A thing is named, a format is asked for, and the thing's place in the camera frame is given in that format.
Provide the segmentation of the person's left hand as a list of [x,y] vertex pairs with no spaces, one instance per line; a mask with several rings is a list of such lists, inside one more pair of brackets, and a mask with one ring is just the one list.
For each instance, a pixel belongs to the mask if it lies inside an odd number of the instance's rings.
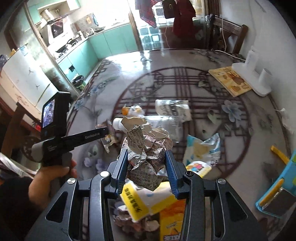
[[42,167],[29,185],[28,197],[30,202],[38,209],[44,210],[50,202],[51,182],[68,174],[70,177],[77,178],[76,165],[76,161],[71,160],[70,167],[59,165]]

